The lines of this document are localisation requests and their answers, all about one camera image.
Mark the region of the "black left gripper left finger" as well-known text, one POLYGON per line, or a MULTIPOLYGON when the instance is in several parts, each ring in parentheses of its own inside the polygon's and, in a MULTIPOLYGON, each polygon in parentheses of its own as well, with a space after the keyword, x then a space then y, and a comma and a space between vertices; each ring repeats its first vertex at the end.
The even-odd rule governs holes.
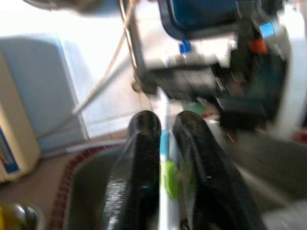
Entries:
POLYGON ((159 203, 160 121, 144 110, 132 117, 127 132, 106 186, 105 230, 144 230, 159 203))

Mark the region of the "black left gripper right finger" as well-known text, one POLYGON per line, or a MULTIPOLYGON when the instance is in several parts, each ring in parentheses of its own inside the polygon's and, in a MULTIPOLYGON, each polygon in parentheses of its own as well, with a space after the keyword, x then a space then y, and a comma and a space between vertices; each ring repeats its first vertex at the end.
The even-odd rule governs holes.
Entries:
POLYGON ((203 118, 176 116, 173 134, 180 157, 184 201, 191 230, 264 230, 241 173, 226 156, 203 118))

